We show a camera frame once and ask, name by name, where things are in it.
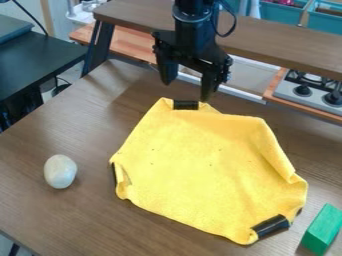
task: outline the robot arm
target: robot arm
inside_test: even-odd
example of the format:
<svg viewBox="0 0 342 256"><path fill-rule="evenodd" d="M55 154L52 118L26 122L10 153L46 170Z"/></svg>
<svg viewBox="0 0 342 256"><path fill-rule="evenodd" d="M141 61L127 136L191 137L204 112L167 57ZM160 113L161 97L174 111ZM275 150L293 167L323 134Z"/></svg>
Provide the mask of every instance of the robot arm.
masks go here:
<svg viewBox="0 0 342 256"><path fill-rule="evenodd" d="M211 93L227 82L233 63L215 42L215 36L219 34L219 1L226 4L224 0L176 0L172 10L175 31L153 33L154 52L163 83L169 85L176 79L179 64L194 69L202 74L202 102L208 101ZM236 22L226 34L219 35L228 36L235 25Z"/></svg>

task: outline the green box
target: green box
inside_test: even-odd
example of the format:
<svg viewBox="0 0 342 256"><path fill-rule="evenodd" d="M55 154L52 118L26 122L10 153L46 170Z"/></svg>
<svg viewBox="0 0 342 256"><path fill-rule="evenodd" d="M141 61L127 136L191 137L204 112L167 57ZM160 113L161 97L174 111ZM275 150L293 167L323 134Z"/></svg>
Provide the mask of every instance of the green box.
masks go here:
<svg viewBox="0 0 342 256"><path fill-rule="evenodd" d="M342 211L325 204L306 230L301 244L316 255L323 255L342 226Z"/></svg>

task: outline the white ball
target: white ball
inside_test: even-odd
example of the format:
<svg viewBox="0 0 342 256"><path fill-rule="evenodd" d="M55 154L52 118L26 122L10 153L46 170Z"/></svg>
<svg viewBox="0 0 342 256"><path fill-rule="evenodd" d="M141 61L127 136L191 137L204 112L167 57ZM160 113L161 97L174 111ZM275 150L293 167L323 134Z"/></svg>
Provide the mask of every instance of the white ball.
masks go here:
<svg viewBox="0 0 342 256"><path fill-rule="evenodd" d="M74 181L77 173L77 165L69 157L54 155L44 165L44 177L53 188L67 188Z"/></svg>

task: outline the yellow cloth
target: yellow cloth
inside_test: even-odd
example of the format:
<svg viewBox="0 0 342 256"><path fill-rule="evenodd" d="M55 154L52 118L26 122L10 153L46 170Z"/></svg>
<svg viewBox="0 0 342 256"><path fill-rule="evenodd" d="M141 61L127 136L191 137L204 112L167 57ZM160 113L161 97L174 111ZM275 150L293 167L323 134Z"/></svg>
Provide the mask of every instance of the yellow cloth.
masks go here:
<svg viewBox="0 0 342 256"><path fill-rule="evenodd" d="M204 103L173 110L161 98L110 163L119 198L239 244L278 214L292 223L306 201L306 181L263 119Z"/></svg>

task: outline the wooden table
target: wooden table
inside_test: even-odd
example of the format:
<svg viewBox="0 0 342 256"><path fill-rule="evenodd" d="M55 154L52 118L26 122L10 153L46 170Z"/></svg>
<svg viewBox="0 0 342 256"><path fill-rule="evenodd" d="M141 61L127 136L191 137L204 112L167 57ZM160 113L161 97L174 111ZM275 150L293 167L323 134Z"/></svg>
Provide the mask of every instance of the wooden table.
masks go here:
<svg viewBox="0 0 342 256"><path fill-rule="evenodd" d="M185 82L163 86L158 74L106 62L0 136L0 230L40 255L304 255L304 231L325 203L342 208L340 127L298 113L216 93L223 113L265 118L297 172L308 202L289 231L252 246L149 213L114 193L110 156L162 96L197 99ZM44 162L65 154L79 167L66 190L49 187ZM327 255L340 255L341 234Z"/></svg>
<svg viewBox="0 0 342 256"><path fill-rule="evenodd" d="M94 10L102 22L152 32L173 29L170 0L115 0ZM231 18L222 13L220 31ZM239 17L236 31L217 38L227 53L342 80L342 37L280 23Z"/></svg>

